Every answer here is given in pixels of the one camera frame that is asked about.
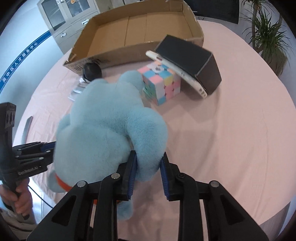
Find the person's left hand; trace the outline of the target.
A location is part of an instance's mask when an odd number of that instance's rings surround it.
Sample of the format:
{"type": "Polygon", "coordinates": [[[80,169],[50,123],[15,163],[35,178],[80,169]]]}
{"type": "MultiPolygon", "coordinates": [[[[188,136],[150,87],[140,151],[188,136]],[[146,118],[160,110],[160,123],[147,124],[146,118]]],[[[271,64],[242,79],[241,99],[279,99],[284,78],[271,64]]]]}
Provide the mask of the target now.
{"type": "Polygon", "coordinates": [[[33,207],[32,195],[28,189],[29,182],[30,180],[27,178],[18,185],[16,188],[18,195],[1,185],[1,199],[3,203],[7,206],[14,203],[16,213],[21,214],[23,217],[29,215],[33,207]]]}

